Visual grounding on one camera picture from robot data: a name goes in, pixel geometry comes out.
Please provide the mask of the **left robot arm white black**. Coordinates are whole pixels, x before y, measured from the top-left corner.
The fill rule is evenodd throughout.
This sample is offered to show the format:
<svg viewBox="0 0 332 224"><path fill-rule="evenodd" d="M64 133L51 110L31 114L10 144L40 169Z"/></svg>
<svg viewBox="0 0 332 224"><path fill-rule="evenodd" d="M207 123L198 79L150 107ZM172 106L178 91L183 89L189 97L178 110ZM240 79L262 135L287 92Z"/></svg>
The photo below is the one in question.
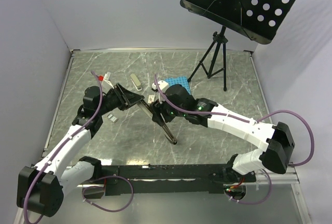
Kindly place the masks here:
<svg viewBox="0 0 332 224"><path fill-rule="evenodd" d="M101 161L82 157L75 166L67 166L100 129L103 115L118 108L127 110L144 99L116 84L107 93L101 86L85 90L80 105L67 134L41 161L25 166L18 176L17 206L24 216L35 212L52 217L60 208L64 197L79 184L88 181L98 183L103 176Z"/></svg>

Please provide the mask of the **black beige stapler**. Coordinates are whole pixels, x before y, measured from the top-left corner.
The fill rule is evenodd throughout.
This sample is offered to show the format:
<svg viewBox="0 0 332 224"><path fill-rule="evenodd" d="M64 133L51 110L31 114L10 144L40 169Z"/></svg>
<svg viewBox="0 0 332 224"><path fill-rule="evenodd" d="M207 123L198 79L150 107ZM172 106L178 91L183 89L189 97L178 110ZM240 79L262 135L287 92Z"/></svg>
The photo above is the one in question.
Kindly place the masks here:
<svg viewBox="0 0 332 224"><path fill-rule="evenodd" d="M144 100L141 100L137 103L137 106L158 126L162 127L164 130L164 135L167 140L172 144L176 145L178 140L173 135L173 133L168 128L165 120L163 119L162 112L161 112L161 104L159 100L148 104Z"/></svg>

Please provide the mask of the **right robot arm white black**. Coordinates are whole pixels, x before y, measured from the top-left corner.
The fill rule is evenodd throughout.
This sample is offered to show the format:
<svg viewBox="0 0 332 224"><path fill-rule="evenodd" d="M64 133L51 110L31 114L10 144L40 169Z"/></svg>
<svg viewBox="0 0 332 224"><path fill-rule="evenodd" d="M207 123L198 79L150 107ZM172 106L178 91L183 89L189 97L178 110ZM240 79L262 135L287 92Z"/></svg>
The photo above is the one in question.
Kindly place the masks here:
<svg viewBox="0 0 332 224"><path fill-rule="evenodd" d="M209 99L195 99L180 84L170 86L162 80L153 83L151 88L159 93L156 110L165 122L182 117L191 124L224 131L256 147L253 151L231 157L226 169L231 181L239 181L245 174L260 169L286 173L295 148L288 125L258 122Z"/></svg>

